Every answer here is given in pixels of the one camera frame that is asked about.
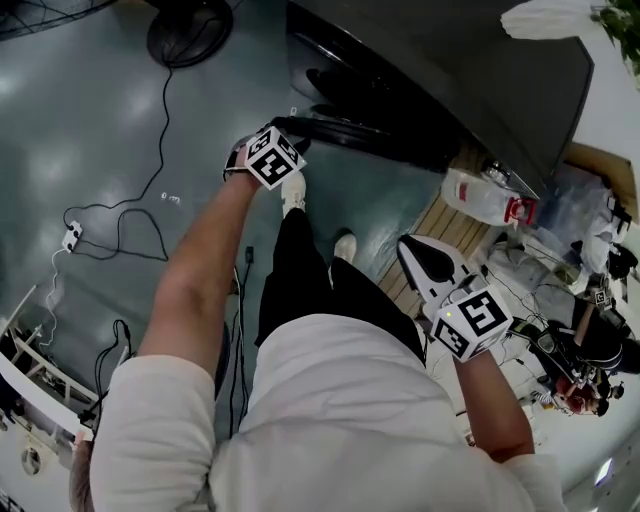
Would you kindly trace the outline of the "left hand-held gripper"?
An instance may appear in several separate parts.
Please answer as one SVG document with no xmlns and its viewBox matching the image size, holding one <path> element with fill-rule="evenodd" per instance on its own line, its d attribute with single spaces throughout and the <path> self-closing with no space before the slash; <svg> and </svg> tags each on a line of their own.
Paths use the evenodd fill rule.
<svg viewBox="0 0 640 512">
<path fill-rule="evenodd" d="M 273 126 L 256 134 L 246 147 L 246 168 L 268 190 L 273 190 L 307 164 L 298 150 Z"/>
</svg>

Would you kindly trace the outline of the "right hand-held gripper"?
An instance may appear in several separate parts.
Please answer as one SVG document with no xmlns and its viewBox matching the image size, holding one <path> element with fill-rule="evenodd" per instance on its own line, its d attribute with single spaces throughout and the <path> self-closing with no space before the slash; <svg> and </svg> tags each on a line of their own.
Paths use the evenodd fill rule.
<svg viewBox="0 0 640 512">
<path fill-rule="evenodd" d="M 420 295 L 437 295 L 465 265 L 456 248 L 422 235 L 401 236 L 397 256 L 410 288 Z M 445 297 L 429 322 L 429 342 L 441 343 L 457 360 L 471 360 L 505 336 L 513 317 L 497 288 L 475 273 Z"/>
</svg>

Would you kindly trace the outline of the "person's left forearm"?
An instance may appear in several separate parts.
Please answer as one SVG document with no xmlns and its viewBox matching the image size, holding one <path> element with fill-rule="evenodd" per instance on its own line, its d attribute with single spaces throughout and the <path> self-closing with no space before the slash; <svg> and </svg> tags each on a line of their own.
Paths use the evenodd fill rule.
<svg viewBox="0 0 640 512">
<path fill-rule="evenodd" d="M 215 375 L 239 243 L 259 187 L 248 173 L 231 174 L 189 227 L 156 289 L 139 356 L 177 357 Z"/>
</svg>

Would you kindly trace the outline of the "person's right forearm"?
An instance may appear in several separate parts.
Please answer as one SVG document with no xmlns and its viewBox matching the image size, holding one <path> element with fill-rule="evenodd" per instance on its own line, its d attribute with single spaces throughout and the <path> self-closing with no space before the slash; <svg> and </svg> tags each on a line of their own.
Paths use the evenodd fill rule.
<svg viewBox="0 0 640 512">
<path fill-rule="evenodd" d="M 498 463 L 532 455 L 530 423 L 489 351 L 454 366 L 476 446 Z"/>
</svg>

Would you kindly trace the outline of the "person's left white shoe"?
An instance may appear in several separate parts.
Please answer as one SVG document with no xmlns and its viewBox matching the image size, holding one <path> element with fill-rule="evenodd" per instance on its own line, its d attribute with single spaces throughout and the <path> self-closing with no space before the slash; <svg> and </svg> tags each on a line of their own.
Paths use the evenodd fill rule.
<svg viewBox="0 0 640 512">
<path fill-rule="evenodd" d="M 301 171 L 290 174 L 281 184 L 283 217 L 291 210 L 306 210 L 306 181 Z"/>
</svg>

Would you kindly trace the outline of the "person's white shoe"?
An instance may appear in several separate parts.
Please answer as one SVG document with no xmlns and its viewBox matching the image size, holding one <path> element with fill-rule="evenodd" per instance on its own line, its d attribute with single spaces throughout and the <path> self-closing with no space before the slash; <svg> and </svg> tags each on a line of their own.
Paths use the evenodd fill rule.
<svg viewBox="0 0 640 512">
<path fill-rule="evenodd" d="M 353 263 L 356 252 L 357 239 L 350 231 L 342 234 L 334 245 L 334 257 L 340 258 L 349 264 Z"/>
<path fill-rule="evenodd" d="M 306 181 L 301 171 L 290 174 L 281 184 L 283 217 L 291 210 L 306 210 Z"/>
</svg>

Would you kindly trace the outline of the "person's right white shoe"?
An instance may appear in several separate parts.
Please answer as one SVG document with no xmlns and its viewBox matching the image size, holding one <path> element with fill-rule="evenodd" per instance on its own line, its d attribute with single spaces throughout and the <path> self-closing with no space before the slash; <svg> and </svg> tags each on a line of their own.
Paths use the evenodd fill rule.
<svg viewBox="0 0 640 512">
<path fill-rule="evenodd" d="M 357 239 L 350 231 L 342 234 L 334 245 L 334 257 L 340 258 L 349 264 L 353 263 L 356 252 Z"/>
</svg>

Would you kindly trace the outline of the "person's black trousers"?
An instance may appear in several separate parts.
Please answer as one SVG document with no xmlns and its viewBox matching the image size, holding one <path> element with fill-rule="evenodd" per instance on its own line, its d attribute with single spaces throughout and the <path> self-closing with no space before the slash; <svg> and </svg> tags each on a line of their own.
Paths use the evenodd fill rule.
<svg viewBox="0 0 640 512">
<path fill-rule="evenodd" d="M 346 260 L 325 264 L 316 249 L 306 213 L 285 214 L 265 281 L 258 335 L 261 346 L 276 328 L 313 314 L 344 316 L 375 325 L 399 340 L 421 363 L 426 362 L 414 321 L 374 282 Z"/>
</svg>

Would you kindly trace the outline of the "black standing fan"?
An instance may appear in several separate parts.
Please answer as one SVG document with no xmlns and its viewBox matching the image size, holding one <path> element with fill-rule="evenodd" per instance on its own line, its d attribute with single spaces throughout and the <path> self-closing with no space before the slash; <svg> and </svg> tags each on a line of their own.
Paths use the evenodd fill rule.
<svg viewBox="0 0 640 512">
<path fill-rule="evenodd" d="M 147 51 L 168 69 L 208 59 L 233 28 L 233 10 L 226 0 L 0 0 L 0 41 L 79 21 L 116 3 L 156 10 L 147 32 Z"/>
</svg>

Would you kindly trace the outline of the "plastic wrapped bundle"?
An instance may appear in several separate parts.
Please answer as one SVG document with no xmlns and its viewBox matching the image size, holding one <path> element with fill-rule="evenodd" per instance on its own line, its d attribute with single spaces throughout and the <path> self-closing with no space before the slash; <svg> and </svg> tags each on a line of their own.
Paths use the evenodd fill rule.
<svg viewBox="0 0 640 512">
<path fill-rule="evenodd" d="M 598 175 L 563 164 L 553 176 L 538 223 L 560 242 L 570 244 L 596 236 L 613 221 L 611 189 Z"/>
</svg>

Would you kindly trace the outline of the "person's white shirt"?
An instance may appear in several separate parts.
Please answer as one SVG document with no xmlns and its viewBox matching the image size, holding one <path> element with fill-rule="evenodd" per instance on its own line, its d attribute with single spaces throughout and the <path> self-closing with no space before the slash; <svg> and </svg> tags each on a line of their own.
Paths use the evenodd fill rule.
<svg viewBox="0 0 640 512">
<path fill-rule="evenodd" d="M 196 364 L 120 366 L 91 463 L 96 512 L 566 512 L 551 457 L 470 447 L 416 356 L 352 318 L 277 328 L 239 431 L 217 443 L 213 419 Z"/>
</svg>

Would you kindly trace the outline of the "brown cardboard sheet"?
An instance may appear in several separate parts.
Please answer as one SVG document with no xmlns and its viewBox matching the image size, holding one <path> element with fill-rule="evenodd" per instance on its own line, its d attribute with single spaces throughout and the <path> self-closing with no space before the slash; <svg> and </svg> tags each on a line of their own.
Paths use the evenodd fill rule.
<svg viewBox="0 0 640 512">
<path fill-rule="evenodd" d="M 635 224 L 640 225 L 636 178 L 631 162 L 623 157 L 588 145 L 572 142 L 565 162 L 600 176 L 607 182 Z"/>
</svg>

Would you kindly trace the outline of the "white plant pot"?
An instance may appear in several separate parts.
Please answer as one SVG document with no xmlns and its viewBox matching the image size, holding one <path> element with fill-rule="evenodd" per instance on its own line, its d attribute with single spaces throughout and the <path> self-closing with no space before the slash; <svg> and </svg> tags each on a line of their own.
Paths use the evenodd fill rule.
<svg viewBox="0 0 640 512">
<path fill-rule="evenodd" d="M 589 0 L 528 0 L 500 16 L 504 31 L 519 40 L 580 37 L 598 28 Z"/>
</svg>

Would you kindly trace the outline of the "green plant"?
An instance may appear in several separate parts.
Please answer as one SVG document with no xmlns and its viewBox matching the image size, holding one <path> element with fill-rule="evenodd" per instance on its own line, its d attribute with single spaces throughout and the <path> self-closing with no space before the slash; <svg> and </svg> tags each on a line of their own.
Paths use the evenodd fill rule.
<svg viewBox="0 0 640 512">
<path fill-rule="evenodd" d="M 623 64 L 640 91 L 640 0 L 601 0 L 592 7 L 591 19 L 619 48 Z"/>
</svg>

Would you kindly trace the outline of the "white metal frame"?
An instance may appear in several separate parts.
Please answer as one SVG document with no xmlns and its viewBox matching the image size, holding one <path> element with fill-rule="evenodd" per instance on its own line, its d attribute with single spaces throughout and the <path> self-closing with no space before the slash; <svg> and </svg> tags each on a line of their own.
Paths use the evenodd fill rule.
<svg viewBox="0 0 640 512">
<path fill-rule="evenodd" d="M 50 465 L 69 470 L 77 444 L 93 439 L 99 396 L 51 362 L 36 347 L 41 325 L 20 322 L 37 290 L 32 286 L 8 317 L 0 317 L 0 429 L 17 429 L 18 461 L 28 476 Z"/>
</svg>

